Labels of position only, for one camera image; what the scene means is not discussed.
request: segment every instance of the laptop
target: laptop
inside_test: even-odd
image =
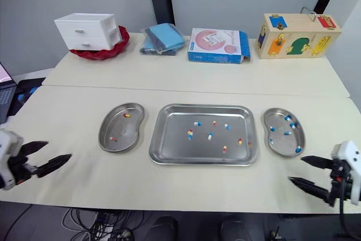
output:
[[[6,121],[6,115],[16,90],[16,83],[0,63],[0,124]]]

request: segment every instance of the metal handle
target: metal handle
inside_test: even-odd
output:
[[[312,20],[312,22],[316,21],[317,13],[314,12],[313,10],[311,10],[310,8],[302,7],[302,9],[301,9],[301,11],[300,11],[300,14],[303,12],[304,9],[308,10],[308,11],[310,12],[310,14],[313,14],[313,15],[314,15],[314,17],[312,18],[312,17],[310,16],[310,14],[307,14],[307,15],[309,16],[309,18]]]

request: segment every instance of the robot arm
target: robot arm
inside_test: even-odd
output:
[[[39,178],[59,169],[72,156],[60,155],[42,166],[27,164],[27,156],[47,145],[47,141],[33,141],[23,145],[23,138],[13,132],[0,130],[0,189],[9,190],[30,179]]]
[[[289,177],[289,179],[304,192],[323,199],[330,206],[334,206],[336,198],[340,197],[341,185],[345,184],[344,199],[351,199],[352,204],[358,205],[361,200],[361,151],[353,141],[344,141],[335,146],[332,158],[333,160],[305,156],[301,159],[317,168],[331,170],[330,192],[303,178]]]

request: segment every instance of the stainless steel tray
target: stainless steel tray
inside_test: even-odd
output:
[[[108,152],[126,152],[139,138],[139,126],[144,119],[140,104],[126,103],[112,109],[99,130],[99,145]]]
[[[263,114],[266,141],[271,150],[295,157],[305,149],[305,134],[294,114],[281,108],[270,108]]]
[[[159,164],[248,166],[256,161],[256,149],[256,130],[249,109],[170,104],[158,114],[149,155]]]

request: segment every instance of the laptop keyboard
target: laptop keyboard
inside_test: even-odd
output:
[[[11,95],[11,91],[11,88],[0,91],[0,105],[7,104]]]

